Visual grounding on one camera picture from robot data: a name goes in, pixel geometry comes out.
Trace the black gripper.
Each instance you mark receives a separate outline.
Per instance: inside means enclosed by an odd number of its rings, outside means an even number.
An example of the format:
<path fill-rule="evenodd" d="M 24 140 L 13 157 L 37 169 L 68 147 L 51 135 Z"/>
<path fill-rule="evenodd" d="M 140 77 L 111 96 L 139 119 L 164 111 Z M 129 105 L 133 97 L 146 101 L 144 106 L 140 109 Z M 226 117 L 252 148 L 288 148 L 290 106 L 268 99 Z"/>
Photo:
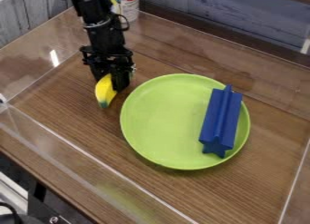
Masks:
<path fill-rule="evenodd" d="M 107 52 L 96 50 L 91 45 L 80 47 L 84 64 L 89 66 L 91 73 L 99 81 L 108 73 L 111 68 L 112 88 L 120 92 L 131 82 L 132 67 L 135 65 L 133 53 L 125 47 L 111 49 Z"/>

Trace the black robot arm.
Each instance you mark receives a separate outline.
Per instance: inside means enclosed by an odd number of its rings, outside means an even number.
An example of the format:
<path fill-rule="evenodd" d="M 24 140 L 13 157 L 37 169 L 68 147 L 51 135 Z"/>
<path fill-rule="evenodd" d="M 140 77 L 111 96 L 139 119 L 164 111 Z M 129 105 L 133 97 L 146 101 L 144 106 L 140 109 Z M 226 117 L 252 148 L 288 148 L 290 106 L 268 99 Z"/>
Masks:
<path fill-rule="evenodd" d="M 120 15 L 111 11 L 111 0 L 71 0 L 76 14 L 81 17 L 89 45 L 80 47 L 84 64 L 99 81 L 111 76 L 111 86 L 120 92 L 131 82 L 135 69 L 133 53 L 125 48 Z"/>

